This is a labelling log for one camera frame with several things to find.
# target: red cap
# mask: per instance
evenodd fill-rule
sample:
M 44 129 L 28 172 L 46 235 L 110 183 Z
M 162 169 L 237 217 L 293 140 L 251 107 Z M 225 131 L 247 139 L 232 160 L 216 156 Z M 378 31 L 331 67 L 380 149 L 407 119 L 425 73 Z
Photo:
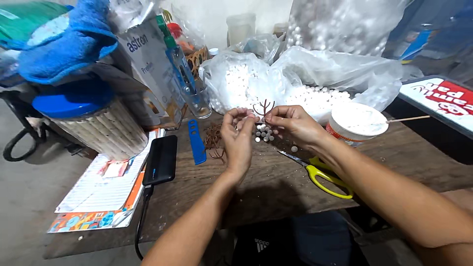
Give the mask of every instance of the red cap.
M 174 39 L 177 39 L 182 35 L 182 29 L 177 23 L 168 23 L 167 28 L 171 32 L 171 35 L 174 37 Z

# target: green cloth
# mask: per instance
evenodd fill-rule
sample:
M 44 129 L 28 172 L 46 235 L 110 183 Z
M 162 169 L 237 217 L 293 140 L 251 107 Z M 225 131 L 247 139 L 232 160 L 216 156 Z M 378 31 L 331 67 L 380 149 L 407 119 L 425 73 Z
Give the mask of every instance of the green cloth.
M 68 11 L 47 1 L 0 4 L 0 45 L 21 50 L 38 27 Z

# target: wooden stick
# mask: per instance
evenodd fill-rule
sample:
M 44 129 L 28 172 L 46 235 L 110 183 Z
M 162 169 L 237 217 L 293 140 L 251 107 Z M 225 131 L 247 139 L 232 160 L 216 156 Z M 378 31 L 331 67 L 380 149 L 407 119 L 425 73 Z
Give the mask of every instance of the wooden stick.
M 392 123 L 392 122 L 401 122 L 401 121 L 408 121 L 408 120 L 416 120 L 416 119 L 423 119 L 423 118 L 429 118 L 429 115 L 424 115 L 424 116 L 416 116 L 416 117 L 411 117 L 411 118 L 403 118 L 403 119 L 396 119 L 396 120 L 388 120 L 386 123 Z

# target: green bottle cap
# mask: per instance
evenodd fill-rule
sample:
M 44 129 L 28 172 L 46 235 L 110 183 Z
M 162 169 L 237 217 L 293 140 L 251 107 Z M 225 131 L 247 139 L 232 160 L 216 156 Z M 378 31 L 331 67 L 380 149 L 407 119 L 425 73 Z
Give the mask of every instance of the green bottle cap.
M 173 36 L 171 35 L 171 32 L 166 26 L 166 22 L 164 21 L 164 18 L 162 15 L 156 16 L 156 22 L 158 23 L 159 29 L 163 32 L 164 34 L 164 43 L 166 44 L 167 48 L 174 48 L 177 46 L 176 41 L 174 40 Z

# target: blue comb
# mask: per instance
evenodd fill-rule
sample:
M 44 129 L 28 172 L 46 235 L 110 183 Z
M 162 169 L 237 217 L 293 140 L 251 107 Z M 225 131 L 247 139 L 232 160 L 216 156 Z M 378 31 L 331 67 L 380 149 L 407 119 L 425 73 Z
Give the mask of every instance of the blue comb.
M 187 122 L 189 126 L 189 137 L 191 138 L 192 155 L 194 156 L 195 165 L 201 164 L 207 160 L 207 153 L 205 152 L 204 143 L 199 135 L 199 128 L 197 121 L 191 119 Z

